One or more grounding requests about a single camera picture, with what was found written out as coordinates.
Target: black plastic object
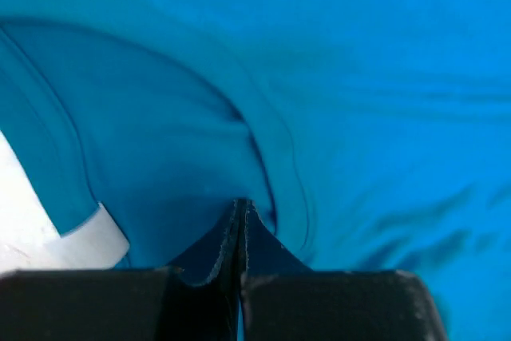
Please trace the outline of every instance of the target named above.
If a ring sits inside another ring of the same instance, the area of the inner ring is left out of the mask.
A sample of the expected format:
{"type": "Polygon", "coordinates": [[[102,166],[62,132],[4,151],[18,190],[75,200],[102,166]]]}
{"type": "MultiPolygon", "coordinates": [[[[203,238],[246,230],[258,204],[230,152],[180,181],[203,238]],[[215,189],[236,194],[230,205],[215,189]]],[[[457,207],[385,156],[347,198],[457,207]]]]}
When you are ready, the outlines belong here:
{"type": "Polygon", "coordinates": [[[14,272],[0,279],[0,340],[444,341],[407,272],[313,272],[235,201],[169,266],[14,272]]]}

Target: turquoise fabric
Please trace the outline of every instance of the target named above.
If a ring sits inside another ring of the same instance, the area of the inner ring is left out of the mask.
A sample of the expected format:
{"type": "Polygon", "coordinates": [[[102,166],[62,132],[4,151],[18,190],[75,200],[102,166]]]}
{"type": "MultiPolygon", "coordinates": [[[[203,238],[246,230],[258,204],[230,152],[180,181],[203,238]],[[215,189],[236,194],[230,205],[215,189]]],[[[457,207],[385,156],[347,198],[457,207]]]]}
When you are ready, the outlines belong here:
{"type": "Polygon", "coordinates": [[[0,0],[0,129],[61,233],[162,265],[231,199],[511,339],[510,0],[0,0]]]}

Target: black clip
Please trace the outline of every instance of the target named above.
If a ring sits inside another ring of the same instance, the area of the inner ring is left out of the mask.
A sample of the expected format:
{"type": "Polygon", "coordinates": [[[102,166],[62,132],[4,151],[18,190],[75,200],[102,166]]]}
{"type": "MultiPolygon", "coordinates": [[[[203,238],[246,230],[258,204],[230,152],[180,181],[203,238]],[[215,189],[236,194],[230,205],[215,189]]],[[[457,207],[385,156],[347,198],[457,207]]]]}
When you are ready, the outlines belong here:
{"type": "Polygon", "coordinates": [[[250,200],[169,266],[14,272],[0,279],[1,341],[446,341],[408,272],[313,272],[264,227],[250,200]]]}

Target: blue cloth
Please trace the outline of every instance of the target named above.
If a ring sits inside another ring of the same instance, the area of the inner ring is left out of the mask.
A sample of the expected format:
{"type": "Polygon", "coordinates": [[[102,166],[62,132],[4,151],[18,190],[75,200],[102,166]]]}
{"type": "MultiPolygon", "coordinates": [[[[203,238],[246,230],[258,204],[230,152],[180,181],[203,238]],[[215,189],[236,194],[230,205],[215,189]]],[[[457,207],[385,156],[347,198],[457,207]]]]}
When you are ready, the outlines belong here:
{"type": "Polygon", "coordinates": [[[0,0],[0,129],[59,232],[161,265],[232,198],[317,269],[403,268],[511,339],[509,0],[0,0]]]}

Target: white surface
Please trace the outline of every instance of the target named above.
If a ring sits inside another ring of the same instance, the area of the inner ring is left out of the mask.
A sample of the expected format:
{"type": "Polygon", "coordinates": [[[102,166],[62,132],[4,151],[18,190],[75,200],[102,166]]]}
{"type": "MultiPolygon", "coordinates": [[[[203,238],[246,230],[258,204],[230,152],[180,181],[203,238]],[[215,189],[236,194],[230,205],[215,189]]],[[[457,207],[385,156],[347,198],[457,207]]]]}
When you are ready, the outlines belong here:
{"type": "Polygon", "coordinates": [[[0,133],[0,272],[60,268],[42,245],[58,238],[23,168],[0,133]]]}
{"type": "Polygon", "coordinates": [[[128,253],[129,242],[103,204],[80,227],[45,245],[56,260],[72,269],[109,269],[128,253]]]}

